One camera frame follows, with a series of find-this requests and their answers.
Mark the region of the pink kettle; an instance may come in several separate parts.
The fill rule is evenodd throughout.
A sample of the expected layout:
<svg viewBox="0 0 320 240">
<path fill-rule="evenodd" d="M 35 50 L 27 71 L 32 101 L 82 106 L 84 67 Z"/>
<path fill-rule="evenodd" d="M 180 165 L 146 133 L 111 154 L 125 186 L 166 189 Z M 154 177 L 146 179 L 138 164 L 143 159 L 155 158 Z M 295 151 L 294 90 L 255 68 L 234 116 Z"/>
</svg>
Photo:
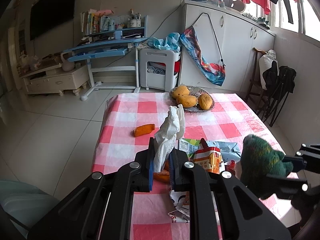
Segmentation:
<svg viewBox="0 0 320 240">
<path fill-rule="evenodd" d="M 62 69 L 64 72 L 70 72 L 71 70 L 74 69 L 75 67 L 74 62 L 68 61 L 68 59 L 72 57 L 72 52 L 61 53 L 60 57 L 62 61 Z"/>
</svg>

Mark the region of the teal sofa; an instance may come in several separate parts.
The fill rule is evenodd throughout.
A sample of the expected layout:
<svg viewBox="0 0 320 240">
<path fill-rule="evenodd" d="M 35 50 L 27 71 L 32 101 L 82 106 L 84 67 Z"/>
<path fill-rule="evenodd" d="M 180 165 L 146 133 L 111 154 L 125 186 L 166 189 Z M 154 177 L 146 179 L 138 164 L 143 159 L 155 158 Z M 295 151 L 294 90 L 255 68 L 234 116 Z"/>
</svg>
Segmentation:
<svg viewBox="0 0 320 240">
<path fill-rule="evenodd" d="M 64 239 L 59 200 L 38 187 L 1 180 L 1 239 Z"/>
</svg>

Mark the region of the white plastic stool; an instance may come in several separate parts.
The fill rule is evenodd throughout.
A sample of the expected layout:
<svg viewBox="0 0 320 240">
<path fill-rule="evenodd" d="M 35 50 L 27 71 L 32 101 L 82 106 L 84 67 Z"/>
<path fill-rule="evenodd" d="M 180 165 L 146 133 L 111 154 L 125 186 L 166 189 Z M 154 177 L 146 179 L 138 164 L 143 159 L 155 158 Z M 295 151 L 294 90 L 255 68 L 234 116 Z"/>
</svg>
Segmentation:
<svg viewBox="0 0 320 240">
<path fill-rule="evenodd" d="M 171 91 L 177 83 L 181 52 L 144 48 L 139 52 L 140 85 Z"/>
</svg>

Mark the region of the blue green milk carton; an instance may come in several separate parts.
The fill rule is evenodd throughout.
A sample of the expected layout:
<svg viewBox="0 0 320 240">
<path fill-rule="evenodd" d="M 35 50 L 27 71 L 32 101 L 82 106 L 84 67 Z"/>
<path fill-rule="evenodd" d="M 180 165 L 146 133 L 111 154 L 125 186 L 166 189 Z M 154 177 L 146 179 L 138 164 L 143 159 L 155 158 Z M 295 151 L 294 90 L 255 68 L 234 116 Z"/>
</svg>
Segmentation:
<svg viewBox="0 0 320 240">
<path fill-rule="evenodd" d="M 205 146 L 208 146 L 209 148 L 218 148 L 224 163 L 231 160 L 237 163 L 241 158 L 241 151 L 237 142 L 206 140 Z M 193 159 L 195 152 L 203 148 L 201 140 L 183 138 L 178 142 L 178 149 L 184 151 L 189 159 Z"/>
</svg>

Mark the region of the row of books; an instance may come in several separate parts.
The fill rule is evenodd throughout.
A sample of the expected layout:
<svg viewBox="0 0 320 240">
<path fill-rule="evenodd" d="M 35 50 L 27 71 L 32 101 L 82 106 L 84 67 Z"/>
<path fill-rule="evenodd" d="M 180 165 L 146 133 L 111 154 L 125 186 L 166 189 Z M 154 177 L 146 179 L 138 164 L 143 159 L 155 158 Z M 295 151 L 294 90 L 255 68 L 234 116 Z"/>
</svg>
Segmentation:
<svg viewBox="0 0 320 240">
<path fill-rule="evenodd" d="M 112 10 L 95 10 L 89 9 L 88 11 L 80 14 L 80 25 L 83 36 L 88 36 L 102 31 L 108 31 L 110 15 L 113 15 Z"/>
</svg>

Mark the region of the green knitted item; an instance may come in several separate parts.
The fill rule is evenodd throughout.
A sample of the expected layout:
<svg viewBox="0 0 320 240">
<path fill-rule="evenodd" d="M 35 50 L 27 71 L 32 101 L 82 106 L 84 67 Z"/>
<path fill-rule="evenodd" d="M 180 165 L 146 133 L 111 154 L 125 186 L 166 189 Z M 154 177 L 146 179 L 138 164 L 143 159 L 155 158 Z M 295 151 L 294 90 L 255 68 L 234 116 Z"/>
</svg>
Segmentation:
<svg viewBox="0 0 320 240">
<path fill-rule="evenodd" d="M 283 152 L 272 148 L 263 138 L 247 135 L 243 140 L 240 158 L 240 181 L 255 191 L 256 186 L 261 186 L 261 180 L 268 174 L 286 178 L 293 171 L 293 163 L 284 162 L 284 157 Z"/>
</svg>

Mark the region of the yellow mango left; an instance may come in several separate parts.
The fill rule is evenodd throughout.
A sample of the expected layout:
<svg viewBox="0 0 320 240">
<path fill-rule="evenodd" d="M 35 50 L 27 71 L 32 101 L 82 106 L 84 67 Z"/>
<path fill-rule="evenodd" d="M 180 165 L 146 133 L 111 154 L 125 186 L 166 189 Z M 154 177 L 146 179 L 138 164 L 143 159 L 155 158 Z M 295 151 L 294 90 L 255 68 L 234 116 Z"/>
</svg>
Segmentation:
<svg viewBox="0 0 320 240">
<path fill-rule="evenodd" d="M 189 95 L 189 93 L 190 93 L 190 90 L 188 89 L 188 87 L 184 86 L 184 85 L 181 85 L 181 86 L 178 86 L 178 87 L 174 88 L 171 91 L 171 97 L 173 99 L 177 99 L 179 96 Z"/>
</svg>

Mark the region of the white tissue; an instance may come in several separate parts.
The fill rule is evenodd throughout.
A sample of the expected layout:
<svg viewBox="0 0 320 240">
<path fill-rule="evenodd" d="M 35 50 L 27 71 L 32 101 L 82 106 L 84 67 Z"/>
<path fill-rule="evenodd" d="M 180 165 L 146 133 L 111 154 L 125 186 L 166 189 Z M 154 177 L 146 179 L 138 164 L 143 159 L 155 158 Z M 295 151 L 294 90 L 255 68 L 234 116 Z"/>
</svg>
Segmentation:
<svg viewBox="0 0 320 240">
<path fill-rule="evenodd" d="M 184 109 L 181 104 L 170 106 L 168 116 L 155 134 L 155 158 L 153 161 L 153 171 L 156 173 L 164 169 L 170 152 L 176 145 L 176 140 L 180 140 L 185 133 Z"/>
</svg>

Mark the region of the black clothes on chair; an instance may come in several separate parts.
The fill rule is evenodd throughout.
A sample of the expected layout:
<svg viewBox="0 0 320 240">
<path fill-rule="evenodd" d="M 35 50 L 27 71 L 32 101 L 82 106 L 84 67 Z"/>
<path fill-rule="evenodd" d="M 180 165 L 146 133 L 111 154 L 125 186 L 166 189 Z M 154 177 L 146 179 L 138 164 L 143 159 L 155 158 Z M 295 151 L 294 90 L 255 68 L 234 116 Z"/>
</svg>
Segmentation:
<svg viewBox="0 0 320 240">
<path fill-rule="evenodd" d="M 278 67 L 275 61 L 272 62 L 272 67 L 264 72 L 263 79 L 266 82 L 267 100 L 258 114 L 263 113 L 263 122 L 271 118 L 270 127 L 276 122 L 289 94 L 293 93 L 296 75 L 297 72 L 293 68 Z"/>
</svg>

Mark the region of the black television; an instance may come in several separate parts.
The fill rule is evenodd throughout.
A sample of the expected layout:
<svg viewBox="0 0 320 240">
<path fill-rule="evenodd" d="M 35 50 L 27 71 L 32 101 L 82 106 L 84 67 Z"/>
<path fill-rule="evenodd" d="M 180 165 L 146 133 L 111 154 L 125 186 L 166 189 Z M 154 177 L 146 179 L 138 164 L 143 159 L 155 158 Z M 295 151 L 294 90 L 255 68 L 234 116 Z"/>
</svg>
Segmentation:
<svg viewBox="0 0 320 240">
<path fill-rule="evenodd" d="M 75 0 L 39 0 L 30 11 L 30 39 L 74 18 Z"/>
</svg>

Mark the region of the dark fruit bowl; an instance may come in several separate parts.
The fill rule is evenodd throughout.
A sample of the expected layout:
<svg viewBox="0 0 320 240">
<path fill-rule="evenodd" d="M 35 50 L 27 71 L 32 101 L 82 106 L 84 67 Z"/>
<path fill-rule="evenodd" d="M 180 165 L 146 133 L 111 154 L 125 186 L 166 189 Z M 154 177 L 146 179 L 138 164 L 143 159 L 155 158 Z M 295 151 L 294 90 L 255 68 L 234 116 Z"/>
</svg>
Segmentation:
<svg viewBox="0 0 320 240">
<path fill-rule="evenodd" d="M 173 88 L 169 95 L 176 105 L 191 113 L 211 111 L 215 102 L 212 96 L 204 89 L 194 86 L 180 85 Z"/>
</svg>

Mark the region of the colourful hanging bag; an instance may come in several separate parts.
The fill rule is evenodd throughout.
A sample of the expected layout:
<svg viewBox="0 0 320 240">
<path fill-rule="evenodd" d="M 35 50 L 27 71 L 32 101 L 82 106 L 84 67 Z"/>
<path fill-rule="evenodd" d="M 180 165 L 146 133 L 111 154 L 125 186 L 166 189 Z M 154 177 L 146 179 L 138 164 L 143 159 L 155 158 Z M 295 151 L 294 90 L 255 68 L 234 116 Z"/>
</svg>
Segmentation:
<svg viewBox="0 0 320 240">
<path fill-rule="evenodd" d="M 185 47 L 187 53 L 196 64 L 196 67 L 199 68 L 203 76 L 210 83 L 221 87 L 226 78 L 226 70 L 219 42 L 213 27 L 212 32 L 220 55 L 220 63 L 210 63 L 204 58 L 193 26 L 185 29 L 185 31 L 180 35 L 180 42 Z"/>
</svg>

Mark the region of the pen holder cup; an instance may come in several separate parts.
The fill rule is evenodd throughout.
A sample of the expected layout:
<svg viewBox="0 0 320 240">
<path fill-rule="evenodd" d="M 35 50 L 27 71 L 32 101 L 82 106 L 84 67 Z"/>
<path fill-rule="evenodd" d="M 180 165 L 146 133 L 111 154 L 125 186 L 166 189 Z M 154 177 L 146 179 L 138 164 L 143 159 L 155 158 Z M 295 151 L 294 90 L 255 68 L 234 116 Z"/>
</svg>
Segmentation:
<svg viewBox="0 0 320 240">
<path fill-rule="evenodd" d="M 130 9 L 130 17 L 127 22 L 128 28 L 138 28 L 141 27 L 142 15 L 139 12 L 134 12 L 133 9 Z"/>
</svg>

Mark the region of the small orange peel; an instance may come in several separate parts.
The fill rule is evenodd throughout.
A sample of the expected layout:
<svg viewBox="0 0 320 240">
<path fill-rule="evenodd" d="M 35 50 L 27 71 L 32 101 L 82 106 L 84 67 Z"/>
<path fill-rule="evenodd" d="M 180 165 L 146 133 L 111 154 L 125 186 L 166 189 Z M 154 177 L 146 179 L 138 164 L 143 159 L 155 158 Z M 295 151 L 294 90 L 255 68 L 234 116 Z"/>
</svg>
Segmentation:
<svg viewBox="0 0 320 240">
<path fill-rule="evenodd" d="M 164 169 L 161 172 L 154 172 L 153 178 L 156 181 L 160 181 L 161 183 L 165 183 L 167 185 L 170 184 L 170 172 L 169 172 L 169 162 L 166 161 L 164 164 Z"/>
</svg>

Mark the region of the white storage cabinet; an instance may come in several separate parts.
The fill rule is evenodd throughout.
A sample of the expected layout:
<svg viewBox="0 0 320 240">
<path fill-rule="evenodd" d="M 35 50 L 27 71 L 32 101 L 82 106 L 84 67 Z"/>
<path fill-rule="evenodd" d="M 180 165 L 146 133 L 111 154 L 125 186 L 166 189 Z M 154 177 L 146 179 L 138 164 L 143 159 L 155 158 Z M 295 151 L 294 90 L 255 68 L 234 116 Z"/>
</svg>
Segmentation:
<svg viewBox="0 0 320 240">
<path fill-rule="evenodd" d="M 273 49 L 274 33 L 216 5 L 185 0 L 183 12 L 183 28 L 194 27 L 206 61 L 216 63 L 223 59 L 226 65 L 226 78 L 221 90 L 246 93 L 254 74 L 253 49 Z"/>
</svg>

